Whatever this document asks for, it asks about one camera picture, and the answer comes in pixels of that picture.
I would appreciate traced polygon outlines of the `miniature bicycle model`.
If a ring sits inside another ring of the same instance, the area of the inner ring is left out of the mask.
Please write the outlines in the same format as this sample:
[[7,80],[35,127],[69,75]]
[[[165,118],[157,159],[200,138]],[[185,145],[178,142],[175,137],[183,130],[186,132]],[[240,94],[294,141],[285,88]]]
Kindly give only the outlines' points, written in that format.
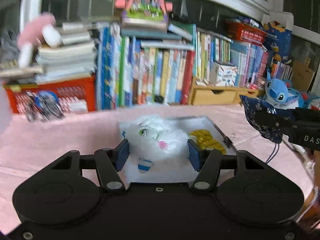
[[38,117],[42,121],[62,119],[64,114],[59,104],[59,98],[54,92],[41,90],[39,92],[27,91],[28,102],[25,104],[25,117],[33,123]]

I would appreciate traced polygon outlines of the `wooden drawer organizer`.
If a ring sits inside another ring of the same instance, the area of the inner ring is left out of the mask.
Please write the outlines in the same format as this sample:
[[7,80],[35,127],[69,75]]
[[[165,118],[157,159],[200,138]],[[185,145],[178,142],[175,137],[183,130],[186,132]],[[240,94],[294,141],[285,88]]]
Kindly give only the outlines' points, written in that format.
[[241,95],[257,98],[263,94],[264,91],[258,89],[217,87],[210,83],[202,83],[193,77],[187,104],[193,106],[241,104]]

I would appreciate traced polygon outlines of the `navy floral pouch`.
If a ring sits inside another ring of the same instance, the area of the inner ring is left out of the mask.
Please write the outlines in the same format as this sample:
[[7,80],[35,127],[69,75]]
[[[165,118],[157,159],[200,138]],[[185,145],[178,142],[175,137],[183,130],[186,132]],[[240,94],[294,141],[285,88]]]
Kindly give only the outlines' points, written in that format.
[[248,123],[257,130],[260,135],[274,143],[274,149],[268,159],[268,164],[278,153],[282,142],[283,132],[281,131],[282,121],[294,120],[291,109],[278,109],[270,103],[259,98],[250,98],[241,95],[240,100],[244,107]]

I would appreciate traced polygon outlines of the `white patterned box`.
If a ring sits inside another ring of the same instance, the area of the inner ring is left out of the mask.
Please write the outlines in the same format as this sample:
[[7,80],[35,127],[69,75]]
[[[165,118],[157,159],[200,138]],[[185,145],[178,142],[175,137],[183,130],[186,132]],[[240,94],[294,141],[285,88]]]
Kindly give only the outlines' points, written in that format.
[[237,66],[214,62],[210,70],[209,82],[217,87],[234,87],[237,75]]

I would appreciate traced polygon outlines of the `pink toy house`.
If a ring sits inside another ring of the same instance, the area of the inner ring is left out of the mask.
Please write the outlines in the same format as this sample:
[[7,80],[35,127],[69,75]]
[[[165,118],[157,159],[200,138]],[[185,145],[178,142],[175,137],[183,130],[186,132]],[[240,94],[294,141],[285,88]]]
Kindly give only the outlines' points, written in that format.
[[166,0],[115,0],[121,9],[121,26],[125,29],[146,29],[167,32],[173,5]]

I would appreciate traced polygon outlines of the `red plastic crate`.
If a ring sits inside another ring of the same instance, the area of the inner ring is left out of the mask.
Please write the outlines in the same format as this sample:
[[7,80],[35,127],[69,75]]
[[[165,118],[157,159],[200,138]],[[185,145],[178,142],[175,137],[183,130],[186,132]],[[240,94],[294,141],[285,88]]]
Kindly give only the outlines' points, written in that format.
[[56,83],[37,85],[3,85],[12,112],[24,114],[29,98],[27,92],[40,95],[52,94],[64,113],[87,113],[95,111],[95,77],[86,77]]

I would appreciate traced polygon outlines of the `pink plush rabbit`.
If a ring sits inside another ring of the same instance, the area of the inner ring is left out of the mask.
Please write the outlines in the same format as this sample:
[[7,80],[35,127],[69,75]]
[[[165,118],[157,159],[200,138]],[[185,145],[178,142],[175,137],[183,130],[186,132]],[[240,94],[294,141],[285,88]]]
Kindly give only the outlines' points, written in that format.
[[28,22],[20,32],[17,46],[20,50],[18,66],[21,69],[29,67],[32,62],[35,48],[46,43],[50,47],[62,44],[60,33],[55,29],[56,19],[49,12],[42,13],[39,17]]

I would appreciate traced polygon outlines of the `blue Stitch plush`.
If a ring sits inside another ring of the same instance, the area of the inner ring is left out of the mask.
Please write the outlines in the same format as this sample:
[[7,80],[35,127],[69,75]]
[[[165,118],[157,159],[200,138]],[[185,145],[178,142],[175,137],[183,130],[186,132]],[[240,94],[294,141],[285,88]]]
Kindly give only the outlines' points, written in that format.
[[267,71],[263,100],[277,109],[294,109],[303,107],[304,104],[299,91],[288,88],[283,80],[272,78],[269,70]]

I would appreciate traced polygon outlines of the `row of upright books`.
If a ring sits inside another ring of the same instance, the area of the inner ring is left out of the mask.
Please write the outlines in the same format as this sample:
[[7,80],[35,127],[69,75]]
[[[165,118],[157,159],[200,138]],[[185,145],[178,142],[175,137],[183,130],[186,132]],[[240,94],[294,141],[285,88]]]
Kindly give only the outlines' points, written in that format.
[[97,110],[149,103],[185,103],[185,74],[193,73],[196,26],[167,31],[98,23],[95,69]]

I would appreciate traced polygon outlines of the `Doraemon plush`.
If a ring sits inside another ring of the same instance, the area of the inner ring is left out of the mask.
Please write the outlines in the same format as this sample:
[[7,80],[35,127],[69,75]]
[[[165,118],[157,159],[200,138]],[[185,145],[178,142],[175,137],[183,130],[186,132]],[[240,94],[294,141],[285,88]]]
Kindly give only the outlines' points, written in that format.
[[320,110],[320,98],[314,93],[305,93],[304,98],[304,108],[319,111]]

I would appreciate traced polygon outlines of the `pink striped tablecloth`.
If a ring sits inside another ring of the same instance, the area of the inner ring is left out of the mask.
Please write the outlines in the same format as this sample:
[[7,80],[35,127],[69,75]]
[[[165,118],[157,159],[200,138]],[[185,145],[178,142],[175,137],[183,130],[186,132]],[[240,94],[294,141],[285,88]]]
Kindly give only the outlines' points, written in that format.
[[142,115],[165,118],[207,116],[228,136],[235,148],[247,150],[261,160],[273,151],[272,142],[262,138],[247,122],[239,105],[162,106],[145,105],[116,111],[68,115],[62,120],[29,123],[13,116],[1,133],[1,231],[9,233],[19,224],[12,205],[16,187],[70,150],[91,154],[103,147],[115,147],[118,125]]

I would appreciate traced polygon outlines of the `red basket on books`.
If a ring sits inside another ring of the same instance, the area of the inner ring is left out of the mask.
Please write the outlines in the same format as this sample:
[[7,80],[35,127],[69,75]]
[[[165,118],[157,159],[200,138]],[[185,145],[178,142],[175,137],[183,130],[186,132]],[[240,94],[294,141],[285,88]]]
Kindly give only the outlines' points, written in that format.
[[249,24],[227,19],[228,37],[233,40],[248,42],[257,46],[262,46],[267,33],[260,28]]

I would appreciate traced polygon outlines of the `stack of flat books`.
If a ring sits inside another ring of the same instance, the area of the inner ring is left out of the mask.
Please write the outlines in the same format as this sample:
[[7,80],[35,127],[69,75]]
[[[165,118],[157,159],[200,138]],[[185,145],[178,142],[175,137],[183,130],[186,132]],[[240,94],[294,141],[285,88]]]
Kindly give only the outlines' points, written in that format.
[[60,29],[62,44],[39,46],[30,66],[21,69],[17,61],[1,64],[1,79],[40,85],[95,72],[98,24],[67,23]]

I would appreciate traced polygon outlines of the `black binder clip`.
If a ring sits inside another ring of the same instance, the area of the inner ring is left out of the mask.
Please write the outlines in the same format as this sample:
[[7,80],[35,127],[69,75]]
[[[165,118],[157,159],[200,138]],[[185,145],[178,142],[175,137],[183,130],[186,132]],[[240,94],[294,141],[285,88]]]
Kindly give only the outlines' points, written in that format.
[[233,140],[235,139],[236,135],[235,133],[231,133],[229,136],[223,135],[223,142],[224,144],[230,148],[233,146]]

